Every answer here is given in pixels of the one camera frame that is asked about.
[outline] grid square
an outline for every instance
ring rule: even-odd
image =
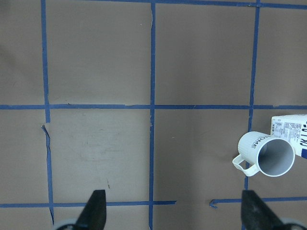
[[[108,201],[148,200],[149,117],[148,110],[51,110],[54,201],[87,202],[95,189]]]
[[[0,104],[43,104],[40,0],[0,2]]]
[[[306,113],[307,110],[255,110],[253,114],[253,131],[270,134],[272,116]],[[258,173],[249,178],[248,187],[255,190],[260,197],[306,196],[307,184],[302,182],[306,163],[307,159],[296,156],[293,167],[285,175],[268,177]]]
[[[54,209],[55,223],[64,219],[78,218],[82,207],[57,207]],[[106,226],[104,230],[148,229],[148,206],[106,207]]]
[[[43,110],[0,110],[0,203],[47,203]]]
[[[231,160],[247,110],[157,110],[155,118],[155,200],[238,198],[244,175]]]
[[[2,230],[48,230],[52,228],[49,208],[0,208]]]
[[[47,0],[49,101],[149,104],[151,7]]]
[[[171,206],[154,206],[155,230],[241,229],[240,203],[219,204],[218,210],[203,202],[177,201]]]
[[[156,104],[249,104],[255,9],[157,4]]]
[[[255,104],[306,105],[306,26],[305,10],[261,9]]]

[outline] milk carton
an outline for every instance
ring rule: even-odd
[[[288,141],[296,155],[307,158],[307,114],[272,117],[271,135]]]

